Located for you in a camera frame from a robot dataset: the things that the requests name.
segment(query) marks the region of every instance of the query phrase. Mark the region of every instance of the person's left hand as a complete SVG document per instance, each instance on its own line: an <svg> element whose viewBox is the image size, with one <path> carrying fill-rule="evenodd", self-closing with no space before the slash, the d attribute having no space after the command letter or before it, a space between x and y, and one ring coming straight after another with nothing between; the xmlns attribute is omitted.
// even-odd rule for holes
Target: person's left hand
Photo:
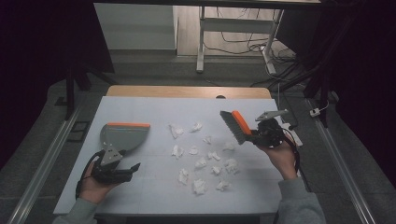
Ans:
<svg viewBox="0 0 396 224"><path fill-rule="evenodd" d="M91 162L87 172L82 180L81 193L79 197L91 203L99 204L106 197L106 195L119 184L102 184L99 183L91 176L91 171L94 161Z"/></svg>

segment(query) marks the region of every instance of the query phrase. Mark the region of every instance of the gray carpet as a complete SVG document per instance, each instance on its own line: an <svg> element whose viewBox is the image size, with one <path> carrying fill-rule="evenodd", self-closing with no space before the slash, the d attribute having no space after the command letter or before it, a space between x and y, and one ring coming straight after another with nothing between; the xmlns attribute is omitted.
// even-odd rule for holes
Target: gray carpet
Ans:
<svg viewBox="0 0 396 224"><path fill-rule="evenodd" d="M109 75L120 84L126 85L177 85L177 86L230 86L248 87L254 82L268 79L262 66L262 59L208 59L205 72L195 73L195 63L189 58L147 57L113 58L116 75ZM77 118L78 125L90 125L101 97L109 87L101 79L89 75L92 88L88 100ZM330 224L361 223L350 197L329 158L329 152L322 142L315 122L309 116L309 107L301 94L301 86L281 94L280 108L293 111L299 126L295 129L304 143L301 148L301 167L306 176L308 187L318 195L326 219ZM29 184L35 169L56 134L65 115L65 107L55 105L59 97L65 97L64 81L49 89L49 98L40 117L25 137L8 164L0 172L0 223L9 219L19 198ZM370 153L359 139L348 129L334 110L334 104L328 109L329 128L337 146L343 152L347 164L355 177L362 193L370 205L378 223L396 223L396 190L388 182ZM294 124L291 115L284 120ZM26 223L51 223L55 218L52 211L58 202L64 184L72 170L81 149L84 135L70 133L68 140L52 168L49 177L35 201ZM271 223L273 215L268 215L264 223ZM108 223L258 223L257 217L197 217L170 218L155 217L110 217Z"/></svg>

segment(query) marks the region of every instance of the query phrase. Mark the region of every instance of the white wall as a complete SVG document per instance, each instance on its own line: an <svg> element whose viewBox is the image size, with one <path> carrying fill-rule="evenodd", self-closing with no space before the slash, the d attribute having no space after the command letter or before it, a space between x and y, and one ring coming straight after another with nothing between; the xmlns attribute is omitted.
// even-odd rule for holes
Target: white wall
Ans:
<svg viewBox="0 0 396 224"><path fill-rule="evenodd" d="M109 49L176 49L173 6L95 3Z"/></svg>

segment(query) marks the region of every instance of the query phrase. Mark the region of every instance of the crumpled white paper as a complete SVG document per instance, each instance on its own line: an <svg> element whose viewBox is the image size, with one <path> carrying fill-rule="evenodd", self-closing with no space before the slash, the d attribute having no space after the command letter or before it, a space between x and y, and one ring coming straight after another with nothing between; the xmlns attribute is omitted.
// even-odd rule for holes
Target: crumpled white paper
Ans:
<svg viewBox="0 0 396 224"><path fill-rule="evenodd" d="M206 136L203 139L204 142L208 143L209 145L212 144L212 136Z"/></svg>
<svg viewBox="0 0 396 224"><path fill-rule="evenodd" d="M226 142L223 150L235 150L235 142Z"/></svg>
<svg viewBox="0 0 396 224"><path fill-rule="evenodd" d="M224 191L227 187L230 186L230 183L224 180L220 180L218 186L216 187L216 189Z"/></svg>
<svg viewBox="0 0 396 224"><path fill-rule="evenodd" d="M202 129L202 126L203 126L202 123L195 122L194 125L192 126L191 130L190 130L190 133L195 133L195 132L200 131Z"/></svg>
<svg viewBox="0 0 396 224"><path fill-rule="evenodd" d="M205 194L205 189L206 189L205 184L206 184L206 182L202 179L194 180L193 190L194 190L195 194L197 194L197 195Z"/></svg>
<svg viewBox="0 0 396 224"><path fill-rule="evenodd" d="M178 145L174 146L174 149L172 151L172 156L176 156L176 159L178 159L178 158L181 157L181 155L183 155L183 153L184 153L184 148L183 147L180 147Z"/></svg>
<svg viewBox="0 0 396 224"><path fill-rule="evenodd" d="M184 185L187 185L188 179L189 179L189 172L186 171L185 169L181 169L180 172L178 173L178 181L183 183Z"/></svg>
<svg viewBox="0 0 396 224"><path fill-rule="evenodd" d="M191 155L196 155L196 154L198 154L198 147L196 147L196 146L192 146L191 148L190 148L190 152L189 152Z"/></svg>
<svg viewBox="0 0 396 224"><path fill-rule="evenodd" d="M224 163L225 169L228 173L236 174L238 170L238 162L234 159L229 159Z"/></svg>
<svg viewBox="0 0 396 224"><path fill-rule="evenodd" d="M222 170L222 168L219 167L219 166L213 166L213 167L212 167L212 171L213 171L213 173L214 173L215 175L219 175L220 172L221 172L221 170Z"/></svg>
<svg viewBox="0 0 396 224"><path fill-rule="evenodd" d="M217 152L208 152L207 153L207 157L209 158L209 159L215 159L216 161L219 161L219 160L221 160L221 157L218 155L218 153Z"/></svg>
<svg viewBox="0 0 396 224"><path fill-rule="evenodd" d="M199 159L196 163L195 163L195 168L203 168L206 166L206 160L204 157L202 157L201 159Z"/></svg>
<svg viewBox="0 0 396 224"><path fill-rule="evenodd" d="M183 128L181 128L180 126L178 126L176 124L169 124L169 128L170 128L171 133L175 139L177 139L184 133Z"/></svg>

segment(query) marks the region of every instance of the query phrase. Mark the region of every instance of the person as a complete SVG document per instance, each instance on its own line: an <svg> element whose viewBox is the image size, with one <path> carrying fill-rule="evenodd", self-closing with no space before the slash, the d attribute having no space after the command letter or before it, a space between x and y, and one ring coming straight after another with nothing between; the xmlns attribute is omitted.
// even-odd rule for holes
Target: person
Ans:
<svg viewBox="0 0 396 224"><path fill-rule="evenodd" d="M283 224L322 224L326 223L322 208L315 193L307 192L304 181L297 176L294 169L294 154L286 141L281 145L269 148L259 147L271 160L271 163L282 174L279 182L282 200L278 207L278 222ZM90 177L93 163L88 168L79 198L66 216L56 217L52 224L95 224L96 207L117 185L104 185Z"/></svg>

